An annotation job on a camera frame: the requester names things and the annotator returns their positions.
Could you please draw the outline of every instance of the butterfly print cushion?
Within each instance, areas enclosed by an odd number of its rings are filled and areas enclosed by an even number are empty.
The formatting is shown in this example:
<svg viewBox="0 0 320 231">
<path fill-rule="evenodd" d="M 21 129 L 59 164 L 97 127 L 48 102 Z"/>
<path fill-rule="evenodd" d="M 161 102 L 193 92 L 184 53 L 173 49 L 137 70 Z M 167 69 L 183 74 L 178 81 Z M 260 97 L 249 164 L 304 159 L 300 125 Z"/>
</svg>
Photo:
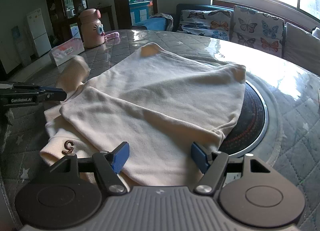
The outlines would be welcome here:
<svg viewBox="0 0 320 231">
<path fill-rule="evenodd" d="M 234 7 L 231 42 L 281 57 L 284 20 L 245 7 Z"/>
<path fill-rule="evenodd" d="M 177 32 L 229 41 L 231 11 L 182 10 Z"/>
</svg>

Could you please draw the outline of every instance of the white cushion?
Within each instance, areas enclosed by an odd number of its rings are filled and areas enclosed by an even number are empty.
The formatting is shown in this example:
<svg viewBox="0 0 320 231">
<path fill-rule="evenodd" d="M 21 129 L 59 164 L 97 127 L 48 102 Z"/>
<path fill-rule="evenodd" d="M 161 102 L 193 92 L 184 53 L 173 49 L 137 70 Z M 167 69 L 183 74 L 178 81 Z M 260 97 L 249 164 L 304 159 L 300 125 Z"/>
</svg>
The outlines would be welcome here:
<svg viewBox="0 0 320 231">
<path fill-rule="evenodd" d="M 253 9 L 234 7 L 231 42 L 281 57 L 284 20 Z"/>
<path fill-rule="evenodd" d="M 287 22 L 284 59 L 320 75 L 320 39 Z"/>
<path fill-rule="evenodd" d="M 316 27 L 313 31 L 312 31 L 312 35 L 315 36 L 316 38 L 320 39 L 320 28 Z"/>
<path fill-rule="evenodd" d="M 177 32 L 229 41 L 231 11 L 182 10 Z"/>
</svg>

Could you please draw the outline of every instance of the butterfly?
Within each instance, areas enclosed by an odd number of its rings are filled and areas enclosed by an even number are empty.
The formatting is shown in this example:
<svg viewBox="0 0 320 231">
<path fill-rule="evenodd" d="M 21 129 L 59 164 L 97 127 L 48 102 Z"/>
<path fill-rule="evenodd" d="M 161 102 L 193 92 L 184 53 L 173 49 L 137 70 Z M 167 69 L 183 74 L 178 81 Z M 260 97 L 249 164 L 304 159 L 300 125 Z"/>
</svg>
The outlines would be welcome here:
<svg viewBox="0 0 320 231">
<path fill-rule="evenodd" d="M 215 30 L 211 37 L 217 38 L 217 39 L 229 40 L 227 33 L 225 33 L 224 31 L 219 32 L 218 30 Z"/>
<path fill-rule="evenodd" d="M 271 15 L 270 14 L 267 14 L 267 13 L 263 13 L 263 16 L 265 16 L 266 18 L 269 18 Z M 278 17 L 275 17 L 275 16 L 271 16 L 274 20 L 278 20 L 279 18 Z"/>
<path fill-rule="evenodd" d="M 245 8 L 245 7 L 239 7 L 241 12 L 246 12 L 246 13 L 250 13 L 250 14 L 256 14 L 258 11 L 253 10 L 253 9 L 249 9 L 249 8 Z"/>
<path fill-rule="evenodd" d="M 223 21 L 221 23 L 221 21 L 219 21 L 219 23 L 217 21 L 212 21 L 211 22 L 211 26 L 210 26 L 210 29 L 224 29 L 225 31 L 228 31 L 229 28 L 228 28 L 228 22 L 226 21 Z"/>
<path fill-rule="evenodd" d="M 207 29 L 207 26 L 202 22 L 190 22 L 183 26 L 184 28 L 202 28 Z"/>
<path fill-rule="evenodd" d="M 279 43 L 277 40 L 273 43 L 270 43 L 263 38 L 260 38 L 260 39 L 261 39 L 261 43 L 262 43 L 261 46 L 263 49 L 269 48 L 269 51 L 273 50 L 274 52 L 278 52 Z"/>
<path fill-rule="evenodd" d="M 245 40 L 244 37 L 240 33 L 237 33 L 237 36 L 238 36 L 238 44 L 243 45 L 243 46 L 247 46 L 250 48 L 254 48 L 253 44 L 256 41 L 255 38 L 249 38 L 248 40 Z"/>
<path fill-rule="evenodd" d="M 263 28 L 263 34 L 265 36 L 268 36 L 269 34 L 271 35 L 271 38 L 276 38 L 276 33 L 278 32 L 278 28 L 279 26 L 273 26 L 272 28 L 269 28 L 269 26 L 267 25 L 267 23 L 265 23 L 265 21 L 261 21 L 262 22 L 262 28 Z"/>
<path fill-rule="evenodd" d="M 238 18 L 240 22 L 240 29 L 243 31 L 249 31 L 250 33 L 254 32 L 254 28 L 258 25 L 257 23 L 245 23 L 243 19 Z"/>
<path fill-rule="evenodd" d="M 205 19 L 203 11 L 192 11 L 190 12 L 188 18 Z"/>
<path fill-rule="evenodd" d="M 217 11 L 212 11 L 208 14 L 208 16 L 212 16 L 214 14 L 217 13 L 223 13 L 224 15 L 226 15 L 227 17 L 231 18 L 231 11 L 225 11 L 225 10 L 217 10 Z"/>
</svg>

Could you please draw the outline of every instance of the blue gripper pad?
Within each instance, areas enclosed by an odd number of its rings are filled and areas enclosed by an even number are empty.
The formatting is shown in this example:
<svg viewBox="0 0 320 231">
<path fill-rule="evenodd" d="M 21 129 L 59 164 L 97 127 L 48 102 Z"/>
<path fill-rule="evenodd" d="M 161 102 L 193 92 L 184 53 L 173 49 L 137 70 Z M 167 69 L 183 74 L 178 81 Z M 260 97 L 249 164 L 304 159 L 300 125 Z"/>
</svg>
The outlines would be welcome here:
<svg viewBox="0 0 320 231">
<path fill-rule="evenodd" d="M 200 171 L 204 174 L 210 167 L 207 160 L 207 154 L 205 154 L 202 149 L 198 147 L 196 143 L 191 145 L 191 158 L 196 163 Z"/>
<path fill-rule="evenodd" d="M 127 142 L 121 143 L 112 153 L 114 154 L 114 156 L 111 167 L 116 174 L 119 174 L 123 165 L 129 158 L 129 144 Z"/>
</svg>

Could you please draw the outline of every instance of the cartoon eye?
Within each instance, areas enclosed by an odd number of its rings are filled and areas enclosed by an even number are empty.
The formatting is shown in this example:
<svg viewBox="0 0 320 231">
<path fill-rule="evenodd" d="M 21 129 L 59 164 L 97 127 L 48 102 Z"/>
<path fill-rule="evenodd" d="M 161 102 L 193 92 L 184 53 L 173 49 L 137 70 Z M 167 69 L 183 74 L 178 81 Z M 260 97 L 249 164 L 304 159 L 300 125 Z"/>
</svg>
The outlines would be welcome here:
<svg viewBox="0 0 320 231">
<path fill-rule="evenodd" d="M 97 27 L 97 33 L 98 33 L 99 35 L 101 35 L 102 32 L 103 32 L 103 26 L 102 26 L 102 25 L 98 25 L 98 27 Z"/>
</svg>

